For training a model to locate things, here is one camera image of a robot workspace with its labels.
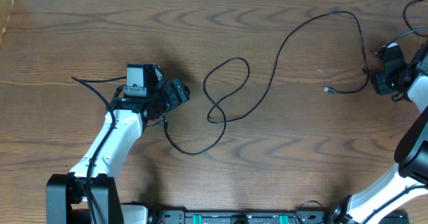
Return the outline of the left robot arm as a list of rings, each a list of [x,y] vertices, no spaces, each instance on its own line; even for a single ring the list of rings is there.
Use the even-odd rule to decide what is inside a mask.
[[[126,83],[105,101],[102,129],[69,173],[46,185],[48,223],[156,223],[143,204],[121,203],[116,189],[122,165],[146,125],[189,100],[179,79],[167,82],[156,64],[128,64]]]

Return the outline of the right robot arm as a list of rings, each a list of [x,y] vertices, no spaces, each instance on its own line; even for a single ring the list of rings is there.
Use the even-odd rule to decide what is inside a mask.
[[[398,143],[392,167],[370,187],[338,204],[328,223],[380,223],[401,205],[427,194],[427,44],[410,62],[395,42],[382,47],[377,56],[385,65],[371,76],[377,93],[390,94],[393,102],[414,103],[420,115]]]

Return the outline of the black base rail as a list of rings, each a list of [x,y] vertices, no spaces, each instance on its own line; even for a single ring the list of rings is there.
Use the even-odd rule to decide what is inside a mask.
[[[122,203],[125,223],[141,224],[319,224],[328,222],[328,213],[319,208],[285,211],[188,211],[156,210],[139,202]]]

